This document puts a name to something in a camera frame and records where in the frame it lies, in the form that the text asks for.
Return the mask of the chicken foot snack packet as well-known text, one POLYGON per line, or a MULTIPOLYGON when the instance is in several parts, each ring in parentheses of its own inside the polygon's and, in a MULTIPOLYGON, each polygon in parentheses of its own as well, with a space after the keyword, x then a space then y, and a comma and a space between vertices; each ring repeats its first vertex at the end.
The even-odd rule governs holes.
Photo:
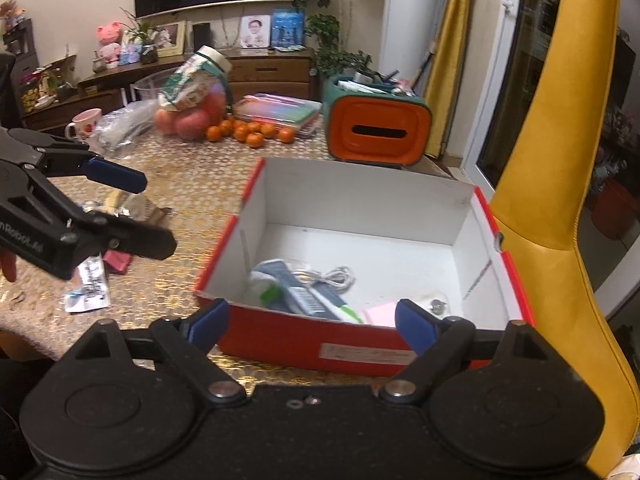
POLYGON ((66 313, 87 313, 111 307, 111 294, 101 256, 83 261, 76 269, 75 278, 77 287, 64 295, 66 313))

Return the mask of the grey white snack pouch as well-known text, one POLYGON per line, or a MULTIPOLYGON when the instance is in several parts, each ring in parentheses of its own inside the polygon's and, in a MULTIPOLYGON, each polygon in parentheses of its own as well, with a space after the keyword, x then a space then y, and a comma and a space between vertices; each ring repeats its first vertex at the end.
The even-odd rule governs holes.
POLYGON ((322 273, 300 261, 270 259, 250 270, 242 299, 249 306, 272 312, 363 324, 344 298, 355 282, 347 266, 322 273))

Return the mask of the pink sticky notepad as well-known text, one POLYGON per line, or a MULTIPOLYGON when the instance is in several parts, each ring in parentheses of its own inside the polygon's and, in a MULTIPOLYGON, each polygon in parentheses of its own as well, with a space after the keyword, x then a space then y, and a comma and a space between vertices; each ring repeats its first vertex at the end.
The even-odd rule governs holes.
POLYGON ((386 302, 368 307, 361 312, 364 322, 372 326, 395 328, 396 327, 397 301, 386 302))

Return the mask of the silver foil snack packet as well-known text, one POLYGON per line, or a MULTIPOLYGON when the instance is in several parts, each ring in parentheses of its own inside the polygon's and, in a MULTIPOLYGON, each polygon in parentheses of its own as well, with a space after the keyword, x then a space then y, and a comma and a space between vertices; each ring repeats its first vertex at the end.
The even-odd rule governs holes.
POLYGON ((155 205, 144 194, 131 194, 114 190, 103 200, 86 200, 81 204, 85 212, 101 211, 116 217, 126 217, 151 226, 162 226, 167 222, 172 210, 155 205))

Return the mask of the clear plastic bag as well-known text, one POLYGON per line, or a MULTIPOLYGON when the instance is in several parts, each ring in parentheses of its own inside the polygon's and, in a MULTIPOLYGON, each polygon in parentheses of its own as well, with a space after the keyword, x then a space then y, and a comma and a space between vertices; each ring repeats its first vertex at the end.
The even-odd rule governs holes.
POLYGON ((144 100, 107 113, 89 136, 90 148, 105 158, 127 158, 140 138, 154 128, 154 114, 159 108, 157 100, 144 100))

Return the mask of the pink strawberry mug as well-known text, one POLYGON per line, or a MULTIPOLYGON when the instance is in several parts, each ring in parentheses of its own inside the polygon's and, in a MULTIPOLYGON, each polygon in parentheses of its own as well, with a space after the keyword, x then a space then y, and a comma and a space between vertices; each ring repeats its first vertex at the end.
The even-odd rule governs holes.
POLYGON ((64 136, 68 140, 88 142, 101 118, 102 110, 99 107, 84 110, 66 125, 64 136))

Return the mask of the red apple left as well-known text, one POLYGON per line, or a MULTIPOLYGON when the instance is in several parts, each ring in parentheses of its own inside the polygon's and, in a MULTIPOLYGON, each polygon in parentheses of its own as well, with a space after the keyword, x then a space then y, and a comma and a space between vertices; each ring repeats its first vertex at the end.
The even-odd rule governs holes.
POLYGON ((173 110, 164 110, 159 108, 154 114, 155 129, 165 136, 171 136, 177 133, 176 121, 178 113, 173 110))

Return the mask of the red apple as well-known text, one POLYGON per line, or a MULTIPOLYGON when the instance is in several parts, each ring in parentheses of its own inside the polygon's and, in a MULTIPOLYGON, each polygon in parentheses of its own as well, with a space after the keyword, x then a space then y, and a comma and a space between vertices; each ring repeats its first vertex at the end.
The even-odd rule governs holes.
POLYGON ((173 110, 164 110, 159 108, 154 114, 155 129, 165 136, 171 136, 177 133, 176 121, 178 113, 173 110))
POLYGON ((175 133, 183 140, 202 140, 209 126, 209 114, 197 107, 180 112, 175 119, 175 133))

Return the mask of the red apple right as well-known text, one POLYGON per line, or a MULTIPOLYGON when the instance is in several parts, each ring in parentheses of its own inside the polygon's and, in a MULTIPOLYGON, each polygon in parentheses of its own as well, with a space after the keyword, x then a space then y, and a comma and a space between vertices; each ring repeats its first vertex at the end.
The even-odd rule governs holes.
POLYGON ((175 119, 175 133, 183 140, 202 140, 209 126, 209 114, 197 107, 180 112, 175 119))

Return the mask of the clear fruit container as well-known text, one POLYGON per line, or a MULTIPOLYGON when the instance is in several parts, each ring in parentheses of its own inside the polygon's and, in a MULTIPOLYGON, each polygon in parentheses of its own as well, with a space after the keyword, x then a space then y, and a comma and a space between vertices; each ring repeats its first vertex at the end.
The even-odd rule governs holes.
POLYGON ((155 104, 155 129, 183 140, 202 140, 231 112, 228 81, 216 68, 162 70, 140 79, 134 91, 141 101, 155 104))

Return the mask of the mandarin orange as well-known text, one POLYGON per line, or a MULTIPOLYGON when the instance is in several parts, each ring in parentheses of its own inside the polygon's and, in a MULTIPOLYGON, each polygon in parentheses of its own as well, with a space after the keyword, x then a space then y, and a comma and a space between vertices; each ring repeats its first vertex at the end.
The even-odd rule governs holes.
POLYGON ((206 130, 206 139, 209 142, 218 142, 224 137, 224 134, 221 131, 221 128, 218 126, 210 126, 206 130))
POLYGON ((274 139, 278 135, 278 127, 269 122, 264 122, 260 125, 260 133, 265 139, 274 139))
POLYGON ((245 144, 250 148, 262 148, 265 145, 265 138, 260 132, 250 132, 246 136, 245 144))
POLYGON ((250 134, 250 129, 247 125, 239 125, 233 130, 233 137, 235 140, 241 143, 245 143, 248 135, 250 134))
POLYGON ((277 139, 284 144, 291 144, 295 141, 296 131, 292 128, 282 127, 278 129, 277 139))

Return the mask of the red cardboard box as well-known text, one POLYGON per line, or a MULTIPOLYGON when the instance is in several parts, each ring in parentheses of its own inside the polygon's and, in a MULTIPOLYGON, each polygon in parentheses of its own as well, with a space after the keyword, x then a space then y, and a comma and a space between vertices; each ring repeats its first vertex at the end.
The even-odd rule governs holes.
POLYGON ((328 272, 347 266, 344 295, 360 316, 409 299, 437 316, 484 330, 533 321, 511 256, 482 191, 474 185, 381 167, 266 158, 244 188, 195 293, 231 306, 223 352, 270 364, 390 376, 412 360, 395 328, 321 321, 246 304, 256 264, 295 260, 328 272))

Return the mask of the pink pig figurine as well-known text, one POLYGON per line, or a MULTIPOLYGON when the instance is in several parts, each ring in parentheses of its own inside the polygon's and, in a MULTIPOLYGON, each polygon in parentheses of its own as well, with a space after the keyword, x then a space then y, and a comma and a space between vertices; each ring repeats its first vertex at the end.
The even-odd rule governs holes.
POLYGON ((122 41, 122 24, 118 21, 101 25, 96 28, 96 36, 100 44, 98 57, 107 68, 118 66, 120 42, 122 41))

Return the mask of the green white cloth bag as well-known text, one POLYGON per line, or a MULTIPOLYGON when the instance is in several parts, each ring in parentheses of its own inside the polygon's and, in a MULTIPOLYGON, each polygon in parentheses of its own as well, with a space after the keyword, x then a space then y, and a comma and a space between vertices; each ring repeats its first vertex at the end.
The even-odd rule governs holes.
POLYGON ((232 110, 232 92, 228 73, 232 63, 213 47, 203 46, 179 66, 158 92, 158 105, 164 110, 181 112, 196 107, 216 88, 224 96, 224 111, 232 110))

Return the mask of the framed photo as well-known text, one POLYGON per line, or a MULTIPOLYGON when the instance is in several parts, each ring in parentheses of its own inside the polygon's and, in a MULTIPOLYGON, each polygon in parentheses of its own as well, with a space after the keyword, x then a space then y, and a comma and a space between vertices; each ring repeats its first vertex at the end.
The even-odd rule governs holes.
POLYGON ((160 58, 182 55, 186 39, 186 21, 158 25, 154 37, 157 55, 160 58))

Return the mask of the wooden sideboard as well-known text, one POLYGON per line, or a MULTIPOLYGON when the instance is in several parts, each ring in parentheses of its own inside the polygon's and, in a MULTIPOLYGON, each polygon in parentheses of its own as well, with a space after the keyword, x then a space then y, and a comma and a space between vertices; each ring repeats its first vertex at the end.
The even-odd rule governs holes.
POLYGON ((319 73, 314 51, 308 48, 279 52, 202 47, 190 56, 109 68, 82 80, 77 91, 77 96, 26 114, 24 125, 62 134, 81 112, 98 108, 107 114, 136 101, 176 112, 199 106, 221 114, 250 94, 314 100, 319 73))

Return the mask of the yellow chair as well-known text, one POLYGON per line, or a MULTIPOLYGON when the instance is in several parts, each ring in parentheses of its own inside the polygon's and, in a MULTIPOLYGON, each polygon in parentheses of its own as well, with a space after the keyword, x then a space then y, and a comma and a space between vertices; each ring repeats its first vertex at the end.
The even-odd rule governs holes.
POLYGON ((598 396, 587 462, 605 478, 639 428, 639 387, 597 306, 577 244, 614 62, 620 0, 560 0, 544 69, 490 209, 536 329, 598 396))

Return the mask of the pastel plastic case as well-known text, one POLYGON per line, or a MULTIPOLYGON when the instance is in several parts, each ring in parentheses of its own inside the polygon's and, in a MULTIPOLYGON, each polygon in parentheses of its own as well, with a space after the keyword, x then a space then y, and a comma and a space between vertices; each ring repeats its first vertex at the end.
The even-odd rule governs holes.
POLYGON ((246 122, 269 122, 292 128, 298 136, 309 138, 321 126, 321 109, 322 104, 317 101, 260 92, 236 102, 233 114, 246 122))

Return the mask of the white portrait photo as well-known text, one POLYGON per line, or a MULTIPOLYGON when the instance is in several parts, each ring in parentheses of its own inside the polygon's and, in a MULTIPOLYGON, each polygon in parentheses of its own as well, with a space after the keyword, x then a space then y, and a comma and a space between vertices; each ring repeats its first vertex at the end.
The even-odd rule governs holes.
POLYGON ((242 49, 267 49, 270 47, 271 16, 243 15, 240 23, 240 47, 242 49))

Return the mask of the green orange tissue box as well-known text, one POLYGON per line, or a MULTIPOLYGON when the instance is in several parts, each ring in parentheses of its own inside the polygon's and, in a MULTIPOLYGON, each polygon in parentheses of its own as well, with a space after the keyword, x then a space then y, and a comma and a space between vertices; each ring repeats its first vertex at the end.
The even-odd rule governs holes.
POLYGON ((394 84, 326 80, 322 115, 330 155, 343 162, 392 167, 424 155, 433 115, 420 96, 394 84))

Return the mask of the yellow curtain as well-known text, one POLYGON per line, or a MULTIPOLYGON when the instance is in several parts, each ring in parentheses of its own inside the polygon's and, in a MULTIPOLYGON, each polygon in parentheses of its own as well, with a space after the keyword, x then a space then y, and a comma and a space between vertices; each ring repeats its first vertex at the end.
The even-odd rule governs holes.
POLYGON ((425 155, 439 158, 444 148, 449 119, 458 95, 464 61, 471 0, 444 0, 439 13, 435 51, 426 82, 425 104, 432 112, 432 124, 425 155))

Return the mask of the green potted plant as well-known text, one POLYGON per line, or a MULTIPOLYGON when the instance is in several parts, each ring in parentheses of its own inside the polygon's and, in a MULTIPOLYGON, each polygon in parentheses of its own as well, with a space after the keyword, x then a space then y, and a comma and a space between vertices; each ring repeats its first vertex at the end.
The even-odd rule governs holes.
POLYGON ((318 73, 323 77, 348 72, 367 73, 372 62, 369 53, 346 49, 354 0, 290 0, 296 10, 306 14, 305 35, 314 40, 318 73))

